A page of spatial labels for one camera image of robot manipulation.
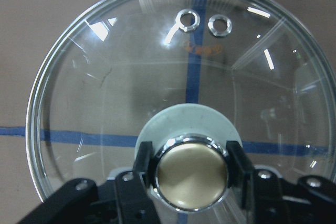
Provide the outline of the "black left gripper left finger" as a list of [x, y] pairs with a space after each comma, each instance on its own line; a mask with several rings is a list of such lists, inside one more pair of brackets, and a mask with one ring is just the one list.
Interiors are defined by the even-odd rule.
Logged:
[[152, 142], [142, 142], [131, 170], [98, 186], [88, 178], [66, 182], [20, 223], [160, 223], [150, 183]]

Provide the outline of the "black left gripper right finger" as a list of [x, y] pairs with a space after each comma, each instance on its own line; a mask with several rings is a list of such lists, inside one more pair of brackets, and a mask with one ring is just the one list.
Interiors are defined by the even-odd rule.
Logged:
[[248, 223], [335, 223], [335, 183], [317, 175], [295, 184], [256, 168], [237, 141], [226, 143], [228, 186]]

